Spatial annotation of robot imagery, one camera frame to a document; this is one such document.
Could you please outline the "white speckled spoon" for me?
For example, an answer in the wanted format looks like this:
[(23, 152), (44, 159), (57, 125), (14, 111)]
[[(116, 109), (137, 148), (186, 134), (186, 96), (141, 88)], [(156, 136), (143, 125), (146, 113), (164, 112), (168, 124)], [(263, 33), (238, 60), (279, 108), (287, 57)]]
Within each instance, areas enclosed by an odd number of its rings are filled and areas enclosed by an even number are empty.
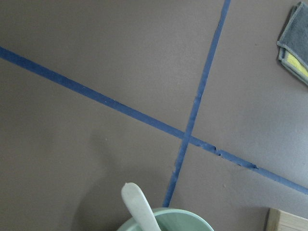
[(137, 184), (125, 183), (121, 189), (121, 197), (142, 231), (161, 230), (143, 191)]

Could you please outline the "mint green bowl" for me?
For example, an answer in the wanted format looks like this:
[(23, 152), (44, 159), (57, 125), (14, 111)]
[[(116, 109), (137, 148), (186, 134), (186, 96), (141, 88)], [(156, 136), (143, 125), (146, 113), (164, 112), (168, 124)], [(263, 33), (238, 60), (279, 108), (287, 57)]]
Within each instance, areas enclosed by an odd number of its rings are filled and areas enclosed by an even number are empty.
[(162, 231), (213, 231), (214, 229), (197, 214), (174, 208), (138, 209), (133, 215), (137, 214), (139, 220), (145, 224), (152, 224), (153, 219), (149, 220), (145, 216), (152, 215)]

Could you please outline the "yellow sponge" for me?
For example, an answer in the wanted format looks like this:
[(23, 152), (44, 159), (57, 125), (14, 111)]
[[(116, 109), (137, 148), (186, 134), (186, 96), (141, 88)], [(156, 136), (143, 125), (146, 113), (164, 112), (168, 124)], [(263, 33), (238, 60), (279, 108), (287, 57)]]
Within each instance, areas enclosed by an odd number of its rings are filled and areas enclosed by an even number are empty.
[(288, 66), (298, 75), (301, 74), (305, 77), (308, 76), (308, 70), (292, 54), (290, 53), (286, 54), (286, 62)]

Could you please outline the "grey folded cloth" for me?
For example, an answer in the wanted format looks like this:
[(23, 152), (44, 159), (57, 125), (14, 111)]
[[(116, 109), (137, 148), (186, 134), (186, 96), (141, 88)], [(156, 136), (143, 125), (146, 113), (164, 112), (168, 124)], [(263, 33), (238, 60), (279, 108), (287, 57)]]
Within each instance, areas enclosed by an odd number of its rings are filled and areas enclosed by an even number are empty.
[(291, 74), (296, 76), (304, 84), (308, 83), (308, 77), (294, 72), (286, 62), (286, 54), (290, 53), (308, 69), (308, 5), (299, 2), (292, 8), (289, 21), (277, 41), (280, 48), (278, 60)]

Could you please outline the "wooden cutting board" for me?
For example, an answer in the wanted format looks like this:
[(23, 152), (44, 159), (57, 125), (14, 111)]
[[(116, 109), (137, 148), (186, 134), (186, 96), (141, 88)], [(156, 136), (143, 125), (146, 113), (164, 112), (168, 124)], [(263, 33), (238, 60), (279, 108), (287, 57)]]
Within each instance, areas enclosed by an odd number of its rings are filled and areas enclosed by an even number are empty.
[(308, 231), (308, 220), (279, 209), (270, 208), (265, 230)]

